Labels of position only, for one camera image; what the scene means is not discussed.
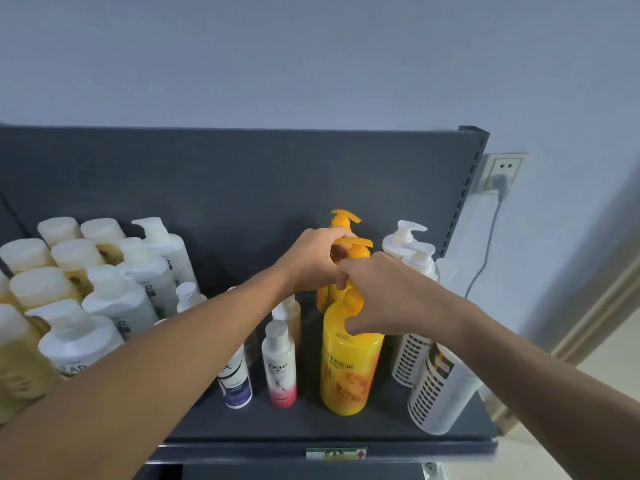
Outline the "small white bottle purple label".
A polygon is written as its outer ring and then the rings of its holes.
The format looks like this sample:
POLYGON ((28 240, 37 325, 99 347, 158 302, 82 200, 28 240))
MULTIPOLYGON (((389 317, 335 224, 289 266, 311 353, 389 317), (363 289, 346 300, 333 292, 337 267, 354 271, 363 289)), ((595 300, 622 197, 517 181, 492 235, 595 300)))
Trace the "small white bottle purple label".
POLYGON ((217 379, 228 408, 241 409, 251 402, 253 388, 243 344, 220 371, 217 379))

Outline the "white pump shampoo bottle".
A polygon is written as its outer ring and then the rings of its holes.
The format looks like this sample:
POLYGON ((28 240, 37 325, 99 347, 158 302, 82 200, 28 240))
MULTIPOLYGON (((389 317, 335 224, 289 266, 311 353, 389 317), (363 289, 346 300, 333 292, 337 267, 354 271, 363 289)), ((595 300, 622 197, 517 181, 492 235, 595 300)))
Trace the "white pump shampoo bottle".
POLYGON ((159 321, 142 286, 123 277, 115 266, 90 266, 86 274, 93 291, 81 302, 82 308, 109 318, 124 341, 139 336, 159 321))
POLYGON ((71 378, 123 345, 124 339, 108 317, 92 315, 73 299, 62 299, 26 312, 50 330, 38 350, 66 378, 71 378))
POLYGON ((177 314, 179 299, 174 276, 165 258, 151 252, 138 237, 115 242, 123 254, 123 263, 116 266, 118 272, 139 284, 149 298, 159 319, 177 314))
POLYGON ((176 286, 192 282, 200 290, 185 242, 180 236, 170 233, 160 217, 135 219, 131 223, 142 227, 145 233, 143 242, 147 248, 167 261, 176 286))

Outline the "white pump bottle lined label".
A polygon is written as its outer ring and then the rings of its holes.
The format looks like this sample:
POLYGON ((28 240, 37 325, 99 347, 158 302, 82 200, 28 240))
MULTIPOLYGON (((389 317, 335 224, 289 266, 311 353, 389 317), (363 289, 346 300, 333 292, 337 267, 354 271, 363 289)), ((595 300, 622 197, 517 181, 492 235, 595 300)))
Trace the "white pump bottle lined label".
MULTIPOLYGON (((437 282, 438 274, 433 259, 436 248, 430 243, 419 242, 413 237, 414 232, 425 231, 427 231, 425 226, 400 220, 397 222, 396 231, 383 239, 382 249, 387 255, 437 282)), ((430 339, 411 333, 393 339, 391 376, 402 386, 414 387, 430 346, 430 339)))
POLYGON ((422 431, 443 435, 452 428, 476 393, 480 381, 459 357, 430 340, 431 346, 421 365, 418 380, 414 387, 409 387, 411 393, 407 409, 412 421, 422 431))

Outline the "small beige bottle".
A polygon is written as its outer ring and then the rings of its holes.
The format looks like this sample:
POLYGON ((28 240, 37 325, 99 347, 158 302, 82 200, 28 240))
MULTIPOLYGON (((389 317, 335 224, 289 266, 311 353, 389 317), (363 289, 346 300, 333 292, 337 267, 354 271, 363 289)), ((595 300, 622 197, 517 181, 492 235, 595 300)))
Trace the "small beige bottle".
POLYGON ((301 306, 297 302, 295 295, 283 300, 271 311, 273 320, 284 321, 287 325, 289 335, 294 341, 296 350, 301 344, 301 306))

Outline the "white wall socket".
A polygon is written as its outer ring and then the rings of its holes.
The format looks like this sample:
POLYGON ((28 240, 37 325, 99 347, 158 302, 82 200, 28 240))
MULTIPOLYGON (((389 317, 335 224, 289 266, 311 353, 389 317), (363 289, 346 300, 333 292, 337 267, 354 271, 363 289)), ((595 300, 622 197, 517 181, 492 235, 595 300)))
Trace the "white wall socket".
POLYGON ((507 179, 510 185, 516 181, 519 171, 527 157, 527 153, 487 153, 484 155, 483 168, 477 184, 477 192, 481 194, 497 193, 494 181, 507 179))

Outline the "dark grey metal shelf unit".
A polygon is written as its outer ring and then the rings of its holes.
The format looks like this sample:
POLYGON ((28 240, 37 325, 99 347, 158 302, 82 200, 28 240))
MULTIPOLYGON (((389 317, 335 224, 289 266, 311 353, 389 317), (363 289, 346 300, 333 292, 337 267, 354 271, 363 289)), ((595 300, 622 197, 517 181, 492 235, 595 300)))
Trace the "dark grey metal shelf unit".
MULTIPOLYGON (((215 296, 271 265, 306 228, 329 224, 332 209, 364 223, 355 232, 379 246, 398 220, 428 227, 444 257, 490 133, 456 130, 286 130, 79 128, 0 125, 0 242, 36 235, 39 222, 160 217, 186 242, 201 290, 215 296)), ((422 463, 485 460, 497 433, 477 394, 451 430, 422 432, 407 411, 409 390, 383 371, 381 356, 365 409, 329 412, 319 398, 321 318, 303 296, 301 395, 288 409, 269 403, 262 364, 254 396, 233 411, 220 388, 191 409, 148 460, 209 469, 218 479, 347 477, 311 467, 308 447, 367 447, 365 460, 422 463)))

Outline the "person's right hand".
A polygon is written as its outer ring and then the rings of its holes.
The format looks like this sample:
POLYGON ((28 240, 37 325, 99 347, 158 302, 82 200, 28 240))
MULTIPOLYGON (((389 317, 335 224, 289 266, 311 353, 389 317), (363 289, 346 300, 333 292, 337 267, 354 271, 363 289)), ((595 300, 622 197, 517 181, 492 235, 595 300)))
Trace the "person's right hand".
POLYGON ((383 253, 381 334, 414 333, 445 343, 464 310, 463 298, 383 253))

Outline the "small white capped bottle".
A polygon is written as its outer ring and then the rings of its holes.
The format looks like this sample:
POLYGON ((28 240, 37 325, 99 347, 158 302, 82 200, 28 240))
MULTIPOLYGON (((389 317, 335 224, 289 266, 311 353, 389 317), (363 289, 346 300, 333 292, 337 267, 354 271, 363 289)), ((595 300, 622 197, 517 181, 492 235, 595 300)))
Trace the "small white capped bottle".
POLYGON ((195 282, 183 282, 177 286, 175 291, 179 299, 177 304, 178 314, 207 301, 207 298, 200 293, 195 282))

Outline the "person's right forearm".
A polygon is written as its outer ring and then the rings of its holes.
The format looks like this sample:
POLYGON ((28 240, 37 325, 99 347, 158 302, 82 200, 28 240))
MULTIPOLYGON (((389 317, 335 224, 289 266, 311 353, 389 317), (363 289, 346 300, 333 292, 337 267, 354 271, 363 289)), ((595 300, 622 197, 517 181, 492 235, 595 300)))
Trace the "person's right forearm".
POLYGON ((640 480, 640 402, 549 355, 478 306, 443 301, 443 343, 572 480, 640 480))

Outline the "green red shelf label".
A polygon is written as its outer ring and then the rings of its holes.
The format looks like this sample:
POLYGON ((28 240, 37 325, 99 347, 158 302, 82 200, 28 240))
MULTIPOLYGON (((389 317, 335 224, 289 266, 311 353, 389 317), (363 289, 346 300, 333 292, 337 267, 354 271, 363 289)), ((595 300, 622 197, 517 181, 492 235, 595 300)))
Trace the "green red shelf label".
POLYGON ((361 461, 367 456, 367 447, 308 447, 308 461, 361 461))

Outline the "small white bottle pink base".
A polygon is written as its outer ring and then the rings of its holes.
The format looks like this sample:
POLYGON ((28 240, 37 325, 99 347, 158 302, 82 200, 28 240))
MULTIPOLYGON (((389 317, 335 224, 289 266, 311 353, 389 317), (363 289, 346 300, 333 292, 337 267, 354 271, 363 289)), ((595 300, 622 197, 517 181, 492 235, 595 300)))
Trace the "small white bottle pink base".
POLYGON ((280 320, 267 323, 265 335, 261 351, 269 399, 276 408, 289 408, 298 395, 294 341, 280 320))

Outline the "person's left hand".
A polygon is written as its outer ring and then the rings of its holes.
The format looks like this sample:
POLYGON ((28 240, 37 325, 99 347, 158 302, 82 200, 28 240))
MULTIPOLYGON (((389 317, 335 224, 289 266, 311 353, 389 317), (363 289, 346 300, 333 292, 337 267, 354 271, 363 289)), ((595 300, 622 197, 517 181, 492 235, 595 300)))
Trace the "person's left hand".
POLYGON ((274 265, 274 270, 284 282, 284 297, 336 282, 337 265, 318 265, 318 229, 306 229, 274 265))

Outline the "group of golden white-capped bottles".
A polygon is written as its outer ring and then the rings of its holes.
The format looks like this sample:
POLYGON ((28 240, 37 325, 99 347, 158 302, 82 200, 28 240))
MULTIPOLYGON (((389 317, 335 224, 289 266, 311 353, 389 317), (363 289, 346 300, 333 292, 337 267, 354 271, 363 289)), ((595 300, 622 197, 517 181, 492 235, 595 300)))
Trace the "group of golden white-capped bottles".
POLYGON ((26 312, 62 299, 73 299, 78 304, 81 300, 76 287, 57 266, 34 267, 14 274, 9 290, 22 312, 0 303, 0 425, 70 379, 62 376, 38 350, 38 343, 50 326, 39 317, 28 317, 26 312))

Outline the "person's left forearm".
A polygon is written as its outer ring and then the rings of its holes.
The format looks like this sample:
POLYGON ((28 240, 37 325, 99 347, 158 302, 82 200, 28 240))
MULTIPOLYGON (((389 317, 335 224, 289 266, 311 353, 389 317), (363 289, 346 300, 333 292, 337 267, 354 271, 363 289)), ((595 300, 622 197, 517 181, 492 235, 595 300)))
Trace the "person's left forearm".
POLYGON ((65 382, 0 431, 0 480, 132 480, 294 284, 272 266, 65 382))

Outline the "yellow pump bottle orange print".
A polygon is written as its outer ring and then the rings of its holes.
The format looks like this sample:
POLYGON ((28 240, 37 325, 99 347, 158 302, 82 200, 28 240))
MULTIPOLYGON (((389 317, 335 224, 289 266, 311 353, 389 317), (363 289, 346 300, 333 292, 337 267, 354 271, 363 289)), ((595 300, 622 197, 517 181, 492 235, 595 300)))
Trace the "yellow pump bottle orange print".
POLYGON ((319 391, 335 414, 352 416, 366 405, 385 336, 348 334, 345 322, 357 315, 364 299, 348 278, 341 298, 324 313, 319 391))

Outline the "white power plug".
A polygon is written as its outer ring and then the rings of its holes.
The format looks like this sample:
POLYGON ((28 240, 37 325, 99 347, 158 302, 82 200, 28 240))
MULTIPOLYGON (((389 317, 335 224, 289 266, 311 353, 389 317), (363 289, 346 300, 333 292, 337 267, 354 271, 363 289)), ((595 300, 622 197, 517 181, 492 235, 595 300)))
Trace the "white power plug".
POLYGON ((497 192, 498 202, 505 201, 510 193, 513 184, 513 178, 508 174, 498 174, 490 177, 492 190, 497 192))

